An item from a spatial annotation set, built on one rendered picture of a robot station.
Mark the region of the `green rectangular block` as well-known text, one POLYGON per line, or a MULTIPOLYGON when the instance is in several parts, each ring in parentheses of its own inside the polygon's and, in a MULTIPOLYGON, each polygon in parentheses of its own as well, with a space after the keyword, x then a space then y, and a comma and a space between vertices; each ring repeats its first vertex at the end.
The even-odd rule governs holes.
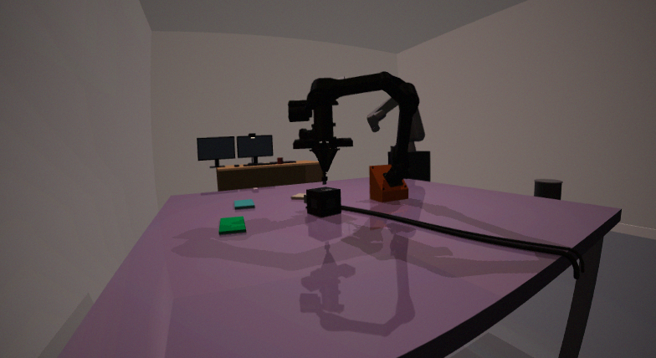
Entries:
POLYGON ((245 233, 246 227, 243 217, 220 218, 219 234, 245 233))

